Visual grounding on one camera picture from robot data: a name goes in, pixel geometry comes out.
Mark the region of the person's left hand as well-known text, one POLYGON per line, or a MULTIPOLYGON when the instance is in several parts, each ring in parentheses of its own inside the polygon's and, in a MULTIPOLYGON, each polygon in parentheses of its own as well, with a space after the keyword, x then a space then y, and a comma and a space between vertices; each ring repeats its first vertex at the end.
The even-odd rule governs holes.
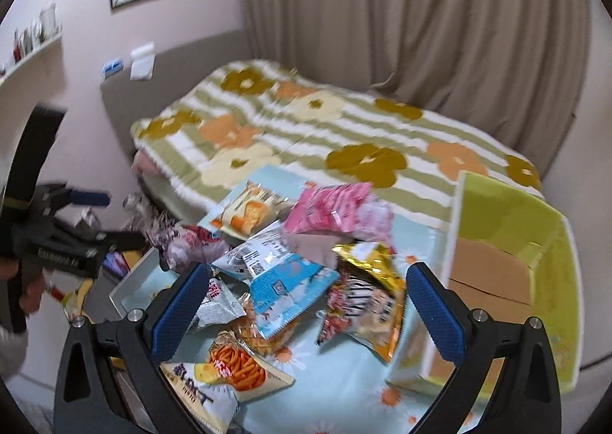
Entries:
MULTIPOLYGON (((11 281, 18 275, 19 264, 17 261, 1 260, 0 274, 1 279, 11 281)), ((26 316, 32 315, 41 306, 41 296, 45 292, 45 276, 39 272, 35 279, 23 288, 19 299, 20 308, 26 316)))

